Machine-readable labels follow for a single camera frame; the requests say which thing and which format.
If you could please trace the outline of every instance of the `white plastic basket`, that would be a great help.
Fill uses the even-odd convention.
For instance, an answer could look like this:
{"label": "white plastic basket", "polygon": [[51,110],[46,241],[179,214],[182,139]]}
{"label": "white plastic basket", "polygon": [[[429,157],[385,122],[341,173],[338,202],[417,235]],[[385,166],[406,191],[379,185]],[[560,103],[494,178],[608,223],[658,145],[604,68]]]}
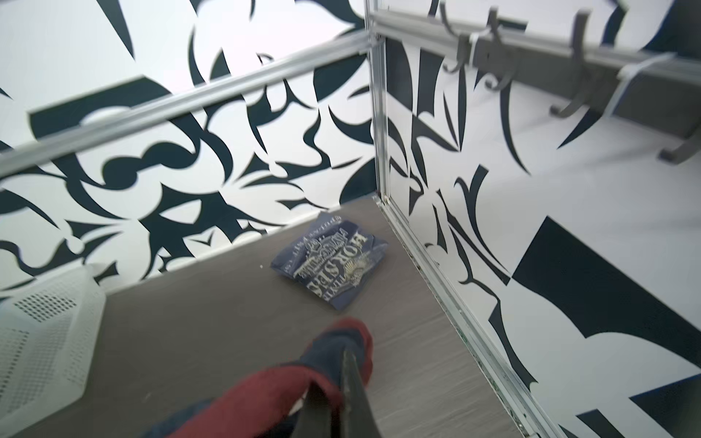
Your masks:
{"label": "white plastic basket", "polygon": [[83,267],[0,303],[0,438],[83,395],[104,302]]}

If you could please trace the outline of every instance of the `wood grain surface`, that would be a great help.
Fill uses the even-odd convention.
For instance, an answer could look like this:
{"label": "wood grain surface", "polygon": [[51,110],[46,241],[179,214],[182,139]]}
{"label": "wood grain surface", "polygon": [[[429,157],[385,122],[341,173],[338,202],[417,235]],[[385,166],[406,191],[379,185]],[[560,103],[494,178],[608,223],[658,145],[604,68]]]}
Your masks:
{"label": "wood grain surface", "polygon": [[108,297],[83,398],[17,436],[136,438],[351,315],[375,338],[367,393],[385,438],[521,437],[374,201],[339,214],[390,243],[343,313],[268,267],[305,224],[144,282]]}

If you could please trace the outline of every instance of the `patterned wall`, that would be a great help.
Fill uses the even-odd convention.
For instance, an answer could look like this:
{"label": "patterned wall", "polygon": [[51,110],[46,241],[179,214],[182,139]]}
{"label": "patterned wall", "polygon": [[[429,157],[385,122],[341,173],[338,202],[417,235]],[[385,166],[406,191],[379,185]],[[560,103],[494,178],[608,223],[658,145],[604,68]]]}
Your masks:
{"label": "patterned wall", "polygon": [[[491,3],[448,11],[485,20]],[[504,25],[547,27],[526,2],[494,3]],[[608,43],[701,48],[666,37],[696,32],[668,27],[680,4],[560,3],[610,14]],[[641,21],[654,25],[636,34]],[[387,58],[391,196],[563,437],[698,436],[701,156],[668,165],[656,156],[680,139],[587,109],[553,118],[566,100],[518,83],[495,94],[490,75],[448,74],[453,60],[416,46],[388,41]]]}
{"label": "patterned wall", "polygon": [[[0,151],[364,27],[362,1],[0,3]],[[376,186],[365,56],[0,179],[0,296],[71,264],[107,289]]]}

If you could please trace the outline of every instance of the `white zip tie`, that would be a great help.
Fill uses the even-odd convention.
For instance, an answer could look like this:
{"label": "white zip tie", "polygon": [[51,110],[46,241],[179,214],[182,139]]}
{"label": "white zip tie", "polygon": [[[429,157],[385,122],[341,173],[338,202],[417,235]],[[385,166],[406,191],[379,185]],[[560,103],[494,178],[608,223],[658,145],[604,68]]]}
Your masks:
{"label": "white zip tie", "polygon": [[481,36],[489,35],[489,32],[491,32],[491,29],[487,27],[486,29],[470,34],[470,60],[468,61],[469,68],[475,68],[473,62],[475,61],[475,49],[477,48],[477,40]]}
{"label": "white zip tie", "polygon": [[618,79],[620,79],[620,82],[618,83],[618,86],[613,92],[611,99],[608,101],[608,104],[606,104],[606,108],[604,109],[604,117],[611,117],[613,115],[613,112],[618,107],[618,104],[623,98],[625,91],[628,89],[630,81],[632,81],[635,78],[635,76],[638,76],[638,74],[641,71],[647,69],[651,65],[657,64],[658,62],[668,61],[672,59],[675,55],[676,54],[672,52],[665,52],[650,57],[642,62],[638,62],[636,64],[628,64],[621,67],[621,69],[618,70],[618,75],[616,75]]}

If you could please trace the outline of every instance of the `gray hook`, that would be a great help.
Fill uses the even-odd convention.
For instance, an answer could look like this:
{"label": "gray hook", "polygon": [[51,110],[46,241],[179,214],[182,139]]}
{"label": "gray hook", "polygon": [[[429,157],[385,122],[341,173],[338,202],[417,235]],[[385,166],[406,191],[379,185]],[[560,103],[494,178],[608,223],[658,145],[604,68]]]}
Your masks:
{"label": "gray hook", "polygon": [[550,107],[550,113],[555,117],[567,118],[577,112],[584,105],[584,102],[592,95],[594,88],[598,82],[598,77],[589,71],[584,61],[584,33],[587,29],[587,20],[589,20],[589,11],[581,10],[577,12],[574,19],[572,29],[572,39],[570,47],[572,47],[572,61],[577,70],[576,84],[577,92],[572,101],[564,108],[559,108],[555,105]]}
{"label": "gray hook", "polygon": [[679,164],[687,161],[701,151],[701,126],[680,147],[676,149],[663,149],[659,158],[669,164]]}
{"label": "gray hook", "polygon": [[508,53],[509,58],[512,60],[511,70],[508,71],[496,85],[494,85],[494,83],[490,80],[485,81],[485,85],[488,89],[497,92],[506,88],[507,85],[511,83],[514,76],[516,76],[516,54],[515,51],[509,49],[501,40],[501,35],[499,34],[498,9],[495,6],[489,9],[489,16],[487,17],[486,22],[489,26],[489,32],[494,39],[494,44],[499,47],[499,50],[503,51],[504,53]]}
{"label": "gray hook", "polygon": [[448,22],[448,14],[446,14],[445,12],[444,2],[441,2],[439,7],[440,20],[443,23],[443,26],[445,26],[445,29],[448,31],[449,34],[455,36],[458,39],[458,64],[456,64],[456,66],[453,69],[449,69],[447,65],[443,64],[443,70],[447,71],[448,73],[456,73],[463,69],[465,63],[468,61],[468,57],[470,56],[470,37],[468,35],[458,35],[453,30],[453,27]]}

